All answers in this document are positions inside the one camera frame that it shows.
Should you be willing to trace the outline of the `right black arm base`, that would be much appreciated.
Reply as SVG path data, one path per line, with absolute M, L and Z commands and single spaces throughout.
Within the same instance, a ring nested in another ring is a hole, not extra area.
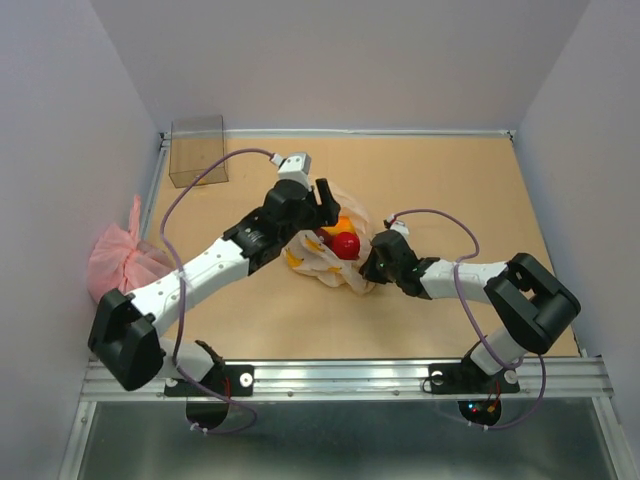
M 434 395 L 480 395 L 489 393 L 518 393 L 517 375 L 504 369 L 487 374 L 465 355 L 461 360 L 431 363 L 422 381 L 421 390 Z

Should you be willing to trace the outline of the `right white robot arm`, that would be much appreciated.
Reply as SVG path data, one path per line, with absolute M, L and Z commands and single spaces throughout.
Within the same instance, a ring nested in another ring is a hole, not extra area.
M 461 381 L 472 390 L 484 389 L 528 353 L 546 354 L 581 312 L 578 299 L 530 254 L 489 264 L 420 258 L 395 230 L 373 238 L 360 274 L 411 297 L 457 298 L 466 312 L 470 301 L 494 308 L 502 326 L 482 337 L 460 366 Z

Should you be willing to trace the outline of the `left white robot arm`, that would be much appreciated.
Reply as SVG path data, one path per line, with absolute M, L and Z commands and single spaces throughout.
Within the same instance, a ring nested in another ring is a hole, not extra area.
M 275 260 L 299 232 L 335 225 L 339 212 L 327 179 L 318 179 L 313 188 L 278 181 L 262 206 L 197 257 L 128 294 L 118 289 L 105 293 L 89 349 L 125 390 L 145 386 L 171 359 L 160 339 L 172 325 L 184 325 L 188 308 Z

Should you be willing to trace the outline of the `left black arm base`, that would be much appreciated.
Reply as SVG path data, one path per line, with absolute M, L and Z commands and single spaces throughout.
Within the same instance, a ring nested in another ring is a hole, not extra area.
M 255 368 L 251 364 L 227 362 L 202 340 L 183 345 L 179 364 L 199 385 L 225 397 L 251 397 Z M 164 395 L 167 397 L 206 397 L 209 393 L 190 383 L 169 363 Z

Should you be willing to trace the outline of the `translucent printed plastic bag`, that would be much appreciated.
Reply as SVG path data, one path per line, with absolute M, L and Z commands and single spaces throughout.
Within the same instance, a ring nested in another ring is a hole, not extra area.
M 304 230 L 294 236 L 282 251 L 282 258 L 294 272 L 315 277 L 324 285 L 338 288 L 348 285 L 356 294 L 369 293 L 375 286 L 360 274 L 371 251 L 370 241 L 374 236 L 373 223 L 364 204 L 353 196 L 329 182 L 335 200 L 340 204 L 340 216 L 348 216 L 353 222 L 356 235 L 360 239 L 360 252 L 357 260 L 341 260 L 331 250 L 331 236 L 328 245 L 323 244 L 313 231 Z

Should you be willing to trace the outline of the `bright red round fruit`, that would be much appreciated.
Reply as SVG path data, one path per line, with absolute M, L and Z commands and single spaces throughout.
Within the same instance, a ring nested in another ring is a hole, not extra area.
M 352 232 L 340 232 L 331 242 L 332 252 L 341 260 L 357 260 L 360 252 L 360 239 Z

